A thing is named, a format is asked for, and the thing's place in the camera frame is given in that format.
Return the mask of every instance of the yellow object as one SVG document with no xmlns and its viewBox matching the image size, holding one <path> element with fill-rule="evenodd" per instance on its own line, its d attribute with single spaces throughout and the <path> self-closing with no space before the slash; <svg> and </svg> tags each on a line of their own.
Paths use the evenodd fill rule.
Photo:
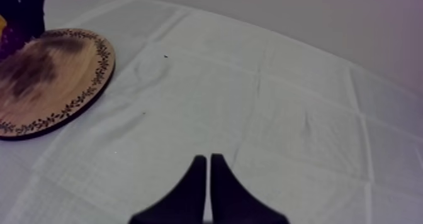
<svg viewBox="0 0 423 224">
<path fill-rule="evenodd" d="M 1 40 L 1 33 L 3 32 L 4 28 L 8 25 L 8 22 L 0 15 L 0 40 Z"/>
</svg>

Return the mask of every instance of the white tablecloth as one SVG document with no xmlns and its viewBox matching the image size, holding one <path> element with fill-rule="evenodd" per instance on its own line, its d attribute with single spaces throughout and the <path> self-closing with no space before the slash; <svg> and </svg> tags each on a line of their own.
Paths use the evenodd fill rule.
<svg viewBox="0 0 423 224">
<path fill-rule="evenodd" d="M 116 72 L 72 123 L 0 142 L 0 223 L 126 223 L 212 152 L 292 224 L 422 223 L 423 101 L 413 94 L 204 11 L 151 0 L 45 9 L 48 28 L 108 38 Z"/>
</svg>

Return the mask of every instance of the white wall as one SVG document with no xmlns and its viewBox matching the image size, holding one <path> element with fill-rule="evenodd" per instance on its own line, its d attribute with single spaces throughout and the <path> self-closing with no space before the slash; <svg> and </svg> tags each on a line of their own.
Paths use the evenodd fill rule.
<svg viewBox="0 0 423 224">
<path fill-rule="evenodd" d="M 277 31 L 423 94 L 423 0 L 163 0 Z"/>
</svg>

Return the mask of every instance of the purple object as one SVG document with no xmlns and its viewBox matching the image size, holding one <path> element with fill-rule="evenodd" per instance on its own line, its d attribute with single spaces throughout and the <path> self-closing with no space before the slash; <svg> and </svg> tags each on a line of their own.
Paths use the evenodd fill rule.
<svg viewBox="0 0 423 224">
<path fill-rule="evenodd" d="M 0 39 L 0 61 L 23 48 L 25 43 L 30 40 L 31 36 L 26 34 L 19 26 L 8 23 Z"/>
</svg>

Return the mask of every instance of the wooden tray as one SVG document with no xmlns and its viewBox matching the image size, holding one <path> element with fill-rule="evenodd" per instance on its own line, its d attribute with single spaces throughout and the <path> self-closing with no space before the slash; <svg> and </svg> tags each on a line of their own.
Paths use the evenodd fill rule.
<svg viewBox="0 0 423 224">
<path fill-rule="evenodd" d="M 72 121 L 99 98 L 115 53 L 87 30 L 43 34 L 0 62 L 0 139 L 23 140 Z"/>
</svg>

